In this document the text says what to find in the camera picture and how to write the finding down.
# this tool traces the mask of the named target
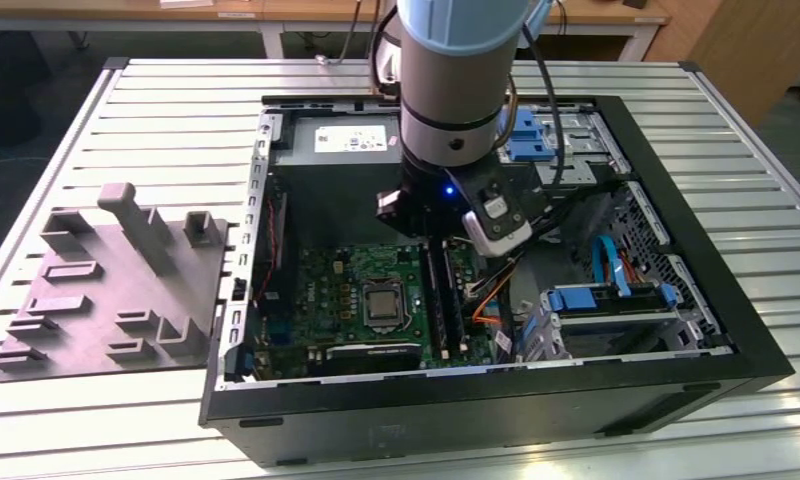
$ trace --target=floor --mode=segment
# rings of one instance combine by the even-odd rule
[[[294,58],[314,57],[316,53],[338,57],[344,36],[336,33],[314,39],[314,46],[308,39],[286,34],[286,52]],[[93,33],[88,37],[91,46],[81,52],[73,49],[64,33],[37,33],[36,40],[53,72],[49,81],[28,89],[43,129],[23,145],[1,148],[0,159],[51,156],[108,57],[262,58],[264,54],[260,38],[251,33]],[[362,58],[364,48],[366,36],[358,35],[350,56]],[[773,110],[759,134],[800,181],[800,101],[794,94]],[[0,244],[45,165],[40,160],[0,163]]]

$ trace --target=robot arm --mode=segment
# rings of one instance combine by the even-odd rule
[[[379,216],[403,233],[428,236],[458,233],[462,222],[490,257],[532,233],[494,149],[527,6],[527,0],[398,2],[404,179],[403,192],[380,198]],[[550,7],[542,0],[534,17],[544,19]],[[399,224],[403,209],[391,203],[402,194],[431,217],[423,226]]]

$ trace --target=white table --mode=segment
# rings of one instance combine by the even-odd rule
[[[798,373],[651,435],[284,472],[323,472],[320,478],[800,477],[800,187],[702,75],[675,64],[554,63],[551,71],[562,94],[623,97]],[[518,64],[514,75],[522,93],[543,92],[532,64]],[[311,61],[132,60],[105,70],[0,249],[0,339],[39,268],[45,244],[37,233],[53,208],[89,210],[99,186],[129,180],[139,203],[156,205],[168,219],[209,210],[236,221],[262,97],[366,92],[358,61],[319,67]],[[237,237],[235,228],[229,238]],[[204,371],[187,370],[0,384],[0,478],[267,473],[216,431],[196,425],[203,382]]]

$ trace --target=motherboard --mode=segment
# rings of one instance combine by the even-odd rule
[[[478,277],[474,248],[451,244],[448,255],[462,289]],[[266,346],[270,371],[262,377],[314,376],[330,355],[367,358],[380,345],[418,358],[418,365],[407,365],[414,369],[490,364],[484,331],[470,333],[462,356],[443,358],[432,347],[424,261],[419,245],[302,249],[295,313],[263,319],[259,344]],[[344,373],[368,368],[368,362],[351,365],[356,368]]]

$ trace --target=paper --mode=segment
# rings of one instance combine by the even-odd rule
[[[384,125],[338,125],[315,132],[315,152],[386,152]]]

